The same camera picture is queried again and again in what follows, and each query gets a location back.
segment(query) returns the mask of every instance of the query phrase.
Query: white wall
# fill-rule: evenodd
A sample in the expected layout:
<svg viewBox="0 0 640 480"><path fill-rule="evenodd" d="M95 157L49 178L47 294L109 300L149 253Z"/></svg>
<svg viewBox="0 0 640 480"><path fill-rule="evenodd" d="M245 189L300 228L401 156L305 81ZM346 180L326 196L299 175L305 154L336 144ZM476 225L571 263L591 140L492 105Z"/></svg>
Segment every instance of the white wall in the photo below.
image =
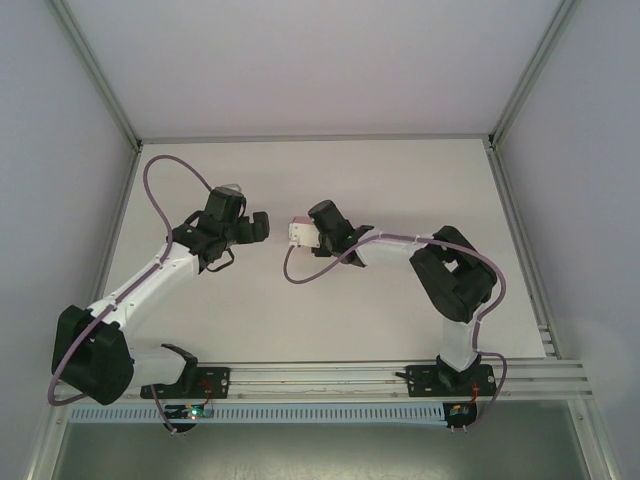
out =
<svg viewBox="0 0 640 480"><path fill-rule="evenodd" d="M503 153L560 340L638 478L640 3L584 0Z"/></svg>
<svg viewBox="0 0 640 480"><path fill-rule="evenodd" d="M130 149L42 0L0 6L0 477L24 474L57 316L85 304Z"/></svg>
<svg viewBox="0 0 640 480"><path fill-rule="evenodd" d="M489 133L559 0L68 0L143 139Z"/></svg>

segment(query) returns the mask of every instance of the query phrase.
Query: enclosure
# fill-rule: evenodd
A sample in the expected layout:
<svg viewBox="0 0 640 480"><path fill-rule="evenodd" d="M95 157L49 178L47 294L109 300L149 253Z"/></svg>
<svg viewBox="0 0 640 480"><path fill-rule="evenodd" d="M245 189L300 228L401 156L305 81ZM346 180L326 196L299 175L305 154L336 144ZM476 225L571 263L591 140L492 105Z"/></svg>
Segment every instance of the enclosure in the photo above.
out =
<svg viewBox="0 0 640 480"><path fill-rule="evenodd" d="M640 473L637 2L0 8L3 478ZM157 155L238 184L270 220L266 241L167 293L128 338L228 368L210 414L178 422L198 424L186 436L139 388L46 403L61 312L115 291L165 241L143 185ZM174 226L207 200L169 161L149 184ZM289 224L325 199L416 242L455 226L504 272L476 350L509 368L483 357L505 381L492 408L478 398L477 428L446 428L463 396L415 398L396 375L433 365L443 342L408 262L285 281ZM298 248L288 271L329 262Z"/></svg>

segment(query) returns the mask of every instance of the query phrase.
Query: red wire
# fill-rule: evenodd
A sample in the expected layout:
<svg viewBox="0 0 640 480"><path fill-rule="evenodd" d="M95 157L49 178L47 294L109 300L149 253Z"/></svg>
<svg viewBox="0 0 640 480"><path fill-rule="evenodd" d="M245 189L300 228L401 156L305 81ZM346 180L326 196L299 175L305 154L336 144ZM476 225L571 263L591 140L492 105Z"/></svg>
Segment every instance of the red wire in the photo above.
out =
<svg viewBox="0 0 640 480"><path fill-rule="evenodd" d="M200 380L200 385L202 385L204 388L207 389L207 400L202 404L202 408L204 408L204 406L207 403L209 403L209 400L211 400L211 393L213 392L213 387L209 385L209 382L207 382L204 378Z"/></svg>
<svg viewBox="0 0 640 480"><path fill-rule="evenodd" d="M471 401L469 402L469 404L467 405L467 408L471 407L471 405L473 405L474 403L476 403L476 400L478 399L478 385L476 384L476 382L473 382L471 389L473 390L473 397L471 397Z"/></svg>

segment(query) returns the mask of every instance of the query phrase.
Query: black mounting plate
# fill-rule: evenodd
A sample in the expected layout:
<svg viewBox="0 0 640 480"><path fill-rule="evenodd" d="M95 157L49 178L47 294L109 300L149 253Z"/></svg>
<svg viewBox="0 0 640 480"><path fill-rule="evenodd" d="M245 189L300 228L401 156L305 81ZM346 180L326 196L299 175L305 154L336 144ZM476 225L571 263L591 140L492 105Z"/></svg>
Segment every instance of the black mounting plate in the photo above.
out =
<svg viewBox="0 0 640 480"><path fill-rule="evenodd" d="M229 394L229 380L231 369L227 367L198 367L193 386L188 392L181 390L179 383L176 385L156 385L156 393L159 399L173 400L188 398L192 400L206 399L207 395L211 399L227 398ZM202 385L201 380L205 380L213 391L208 394L207 387ZM140 397L153 399L151 387L145 386L140 389Z"/></svg>
<svg viewBox="0 0 640 480"><path fill-rule="evenodd" d="M473 376L456 391L449 390L438 378L436 365L407 365L404 375L410 397L469 397L473 396L473 383L479 397L492 397L496 393L496 378L491 365L478 365Z"/></svg>

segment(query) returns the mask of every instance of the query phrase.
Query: connector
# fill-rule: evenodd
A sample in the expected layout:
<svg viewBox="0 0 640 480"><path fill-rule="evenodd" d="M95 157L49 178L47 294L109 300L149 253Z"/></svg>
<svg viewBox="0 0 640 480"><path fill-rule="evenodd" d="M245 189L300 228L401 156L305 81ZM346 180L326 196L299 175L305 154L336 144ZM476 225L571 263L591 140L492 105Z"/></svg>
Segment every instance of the connector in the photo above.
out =
<svg viewBox="0 0 640 480"><path fill-rule="evenodd" d="M309 217L294 217L289 224L289 245L320 247L320 233Z"/></svg>

